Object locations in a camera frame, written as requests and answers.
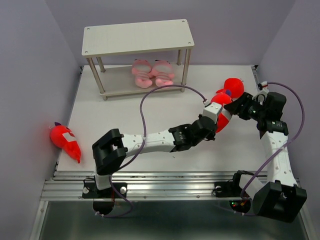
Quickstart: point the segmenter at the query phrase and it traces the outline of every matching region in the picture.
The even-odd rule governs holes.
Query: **red toy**
[[[232,98],[224,93],[224,92],[219,92],[217,95],[215,95],[212,99],[211,99],[211,103],[215,102],[217,104],[220,104],[222,106],[224,106],[225,104],[229,104],[232,102]],[[230,122],[232,115],[225,110],[224,108],[222,108],[222,111],[219,115],[218,118],[218,122],[217,122],[217,130],[216,133],[220,132],[222,129],[224,129],[225,126],[227,126],[227,124]]]
[[[71,158],[80,163],[81,150],[73,132],[66,126],[55,122],[55,127],[51,130],[50,139],[54,145],[63,149]]]
[[[225,80],[223,89],[218,90],[216,93],[225,93],[232,99],[237,99],[240,98],[244,92],[244,83],[239,78],[232,77]]]

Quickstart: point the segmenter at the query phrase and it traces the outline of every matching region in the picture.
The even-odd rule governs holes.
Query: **shelf leg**
[[[96,58],[96,60],[98,61],[98,64],[99,64],[99,67],[100,67],[100,71],[102,72],[102,73],[104,73],[105,71],[106,71],[106,69],[105,69],[105,66],[104,66],[104,64],[103,64],[103,62],[102,62],[102,59],[101,59],[101,57],[97,57]]]
[[[98,85],[98,88],[99,88],[100,93],[101,93],[101,94],[106,93],[106,91],[105,91],[105,89],[104,89],[104,86],[103,86],[102,83],[101,83],[101,80],[100,80],[99,74],[98,74],[98,72],[97,72],[96,66],[95,66],[95,64],[94,64],[94,61],[92,60],[91,57],[90,57],[90,58],[87,58],[86,60],[87,60],[88,63],[89,63],[89,66],[90,66],[91,71],[92,71],[92,73],[93,73],[93,76],[94,76],[94,79],[95,79],[95,81],[96,81],[96,84]],[[107,96],[102,96],[102,98],[103,98],[103,100],[107,100],[107,99],[108,99]]]
[[[185,57],[184,57],[184,67],[183,67],[181,85],[187,84],[187,75],[188,75],[188,69],[189,69],[190,54],[191,54],[191,48],[186,49],[185,50]]]
[[[181,62],[181,56],[182,56],[182,50],[179,49],[179,50],[178,50],[178,59],[177,59],[177,61],[176,61],[176,64],[179,65],[179,66],[182,64],[182,62]]]

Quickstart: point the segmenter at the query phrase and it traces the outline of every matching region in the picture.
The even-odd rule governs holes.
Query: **dark gray floor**
[[[127,217],[94,215],[92,202],[50,202],[42,240],[304,240],[300,217],[293,223],[240,216],[227,201],[137,202]],[[121,202],[113,214],[128,209]]]

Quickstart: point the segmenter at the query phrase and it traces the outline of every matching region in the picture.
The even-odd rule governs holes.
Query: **pink stuffed animal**
[[[150,78],[152,66],[147,60],[134,60],[132,64],[131,72],[135,75],[135,84],[143,89],[146,89],[152,85]]]
[[[151,74],[155,76],[155,85],[158,87],[174,84],[172,81],[175,77],[174,69],[167,61],[156,60],[156,63],[151,70]]]

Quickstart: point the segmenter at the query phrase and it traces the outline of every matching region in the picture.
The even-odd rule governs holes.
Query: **purple wall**
[[[45,0],[79,65],[84,28],[187,19],[195,48],[192,64],[258,64],[294,0]],[[150,60],[176,60],[177,53],[149,53]],[[104,59],[131,64],[132,56]]]
[[[44,0],[1,1],[0,30],[0,239],[26,240],[80,69]]]
[[[300,137],[289,147],[293,173],[307,190],[307,206],[320,233],[320,1],[297,0],[258,68],[260,81],[289,85],[300,95],[305,107],[305,125]],[[301,120],[298,102],[287,91],[284,120],[290,136]]]

